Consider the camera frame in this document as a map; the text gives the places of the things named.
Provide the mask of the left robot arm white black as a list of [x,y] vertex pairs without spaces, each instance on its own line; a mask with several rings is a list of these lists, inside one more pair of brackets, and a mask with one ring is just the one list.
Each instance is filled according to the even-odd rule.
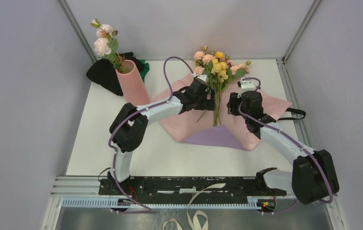
[[154,103],[134,106],[125,104],[109,128],[108,145],[114,150],[110,189],[116,195],[128,191],[132,154],[143,141],[149,125],[164,118],[191,110],[213,111],[215,89],[200,78],[194,78],[189,86],[171,91],[169,97]]

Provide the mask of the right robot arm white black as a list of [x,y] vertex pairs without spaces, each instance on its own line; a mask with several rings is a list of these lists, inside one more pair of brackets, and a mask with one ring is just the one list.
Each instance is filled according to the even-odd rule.
[[227,103],[228,114],[244,118],[248,131],[271,145],[293,167],[290,172],[275,167],[257,172],[255,190],[262,196],[274,189],[295,195],[302,204],[331,203],[339,182],[331,154],[315,150],[286,133],[270,115],[264,113],[260,92],[233,92]]

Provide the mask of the black ribbon gold lettering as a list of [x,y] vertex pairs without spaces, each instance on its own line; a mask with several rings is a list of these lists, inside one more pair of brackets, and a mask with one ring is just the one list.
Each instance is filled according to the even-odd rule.
[[286,109],[286,112],[290,113],[291,116],[281,117],[278,119],[278,121],[284,121],[284,120],[297,121],[297,120],[302,120],[306,117],[306,112],[301,109],[295,109],[289,107]]

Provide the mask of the pink and yellow flower bouquet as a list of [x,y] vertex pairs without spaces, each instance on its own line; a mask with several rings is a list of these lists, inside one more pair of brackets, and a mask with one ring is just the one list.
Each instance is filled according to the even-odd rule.
[[212,51],[207,53],[207,50],[208,47],[203,46],[200,51],[194,53],[193,61],[196,65],[194,73],[208,75],[208,84],[216,91],[216,108],[213,112],[212,122],[215,127],[222,123],[220,120],[220,107],[223,92],[234,80],[249,73],[249,66],[252,62],[248,60],[244,64],[235,64],[223,52]]

